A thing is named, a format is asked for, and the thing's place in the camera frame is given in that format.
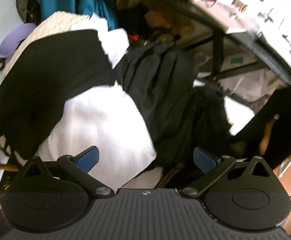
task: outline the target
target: table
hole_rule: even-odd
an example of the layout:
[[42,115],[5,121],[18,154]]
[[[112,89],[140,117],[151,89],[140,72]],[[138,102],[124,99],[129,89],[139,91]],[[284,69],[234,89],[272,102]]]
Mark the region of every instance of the table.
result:
[[[286,60],[266,42],[264,37],[261,36],[258,40],[254,41],[248,33],[225,34],[221,30],[218,21],[188,0],[158,1],[164,3],[170,9],[182,13],[183,15],[212,28],[213,35],[211,37],[198,41],[195,44],[185,48],[186,50],[190,50],[208,42],[213,42],[213,71],[211,76],[205,78],[205,81],[211,82],[259,70],[261,68],[268,68],[273,70],[284,83],[291,86],[291,67]],[[252,53],[255,55],[258,62],[220,72],[221,65],[223,63],[224,38],[227,38],[237,44],[245,53]],[[250,102],[245,102],[239,98],[234,99],[245,105],[250,104]]]

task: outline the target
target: black cloth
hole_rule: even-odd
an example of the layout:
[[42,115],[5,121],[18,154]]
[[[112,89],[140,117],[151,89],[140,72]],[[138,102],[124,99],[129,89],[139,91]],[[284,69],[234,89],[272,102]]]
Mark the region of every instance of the black cloth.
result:
[[126,54],[116,66],[117,81],[145,120],[156,159],[147,168],[193,159],[195,147],[221,155],[218,140],[228,137],[223,95],[193,88],[194,59],[164,43],[150,43]]
[[67,99],[114,81],[97,31],[60,33],[34,41],[0,85],[0,136],[28,159],[61,119]]
[[259,144],[264,136],[265,126],[276,114],[280,117],[273,125],[263,156],[272,169],[291,155],[291,88],[276,90],[265,106],[232,140],[247,142],[243,157],[259,155]]

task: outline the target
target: purple bowl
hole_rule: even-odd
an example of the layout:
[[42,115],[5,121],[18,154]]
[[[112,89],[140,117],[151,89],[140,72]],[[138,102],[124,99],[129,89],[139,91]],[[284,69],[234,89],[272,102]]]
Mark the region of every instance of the purple bowl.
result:
[[0,44],[0,57],[6,59],[6,64],[17,50],[19,42],[26,39],[36,28],[34,23],[25,23],[10,32]]

